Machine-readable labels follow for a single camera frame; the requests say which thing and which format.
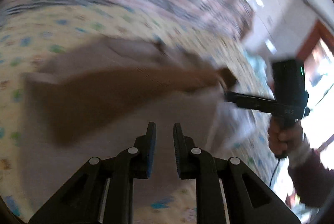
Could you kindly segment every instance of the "white cuff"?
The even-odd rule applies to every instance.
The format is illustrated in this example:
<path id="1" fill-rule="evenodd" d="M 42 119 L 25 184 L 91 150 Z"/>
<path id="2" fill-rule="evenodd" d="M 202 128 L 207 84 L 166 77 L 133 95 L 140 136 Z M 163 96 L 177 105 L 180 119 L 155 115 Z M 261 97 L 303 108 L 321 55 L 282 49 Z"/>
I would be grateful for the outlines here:
<path id="1" fill-rule="evenodd" d="M 300 146 L 294 151 L 288 153 L 289 167 L 296 168 L 298 166 L 301 166 L 303 163 L 306 162 L 308 157 L 311 155 L 311 152 L 312 150 L 309 144 L 309 140 L 304 135 L 303 142 L 300 144 Z"/>

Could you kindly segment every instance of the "wooden door frame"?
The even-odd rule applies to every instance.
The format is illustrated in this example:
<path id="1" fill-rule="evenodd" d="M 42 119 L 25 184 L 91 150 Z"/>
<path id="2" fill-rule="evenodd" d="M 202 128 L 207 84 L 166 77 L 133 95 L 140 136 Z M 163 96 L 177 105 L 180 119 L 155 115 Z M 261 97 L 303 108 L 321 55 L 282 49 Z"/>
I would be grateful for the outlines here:
<path id="1" fill-rule="evenodd" d="M 334 54 L 334 36 L 320 20 L 316 20 L 313 30 L 308 35 L 304 44 L 300 47 L 296 58 L 305 61 L 312 53 L 319 40 L 322 39 Z"/>

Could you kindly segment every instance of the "floral bedsheet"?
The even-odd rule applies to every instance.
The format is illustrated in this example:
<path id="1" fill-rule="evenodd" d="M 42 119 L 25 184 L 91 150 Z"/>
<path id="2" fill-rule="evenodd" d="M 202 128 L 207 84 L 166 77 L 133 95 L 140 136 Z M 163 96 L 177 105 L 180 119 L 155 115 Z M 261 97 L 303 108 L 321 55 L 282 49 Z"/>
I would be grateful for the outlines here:
<path id="1" fill-rule="evenodd" d="M 238 42 L 140 9 L 116 5 L 50 6 L 11 16 L 0 29 L 0 195 L 25 222 L 34 212 L 20 186 L 19 121 L 24 93 L 20 75 L 34 71 L 45 59 L 75 48 L 97 33 L 123 38 L 161 38 L 171 47 L 226 64 L 238 78 L 243 92 L 263 96 L 269 93 L 255 77 Z M 276 164 L 267 145 L 268 115 L 254 113 L 256 131 L 224 155 L 238 156 L 268 184 Z M 135 210 L 133 219 L 137 224 L 195 223 L 195 185 Z"/>

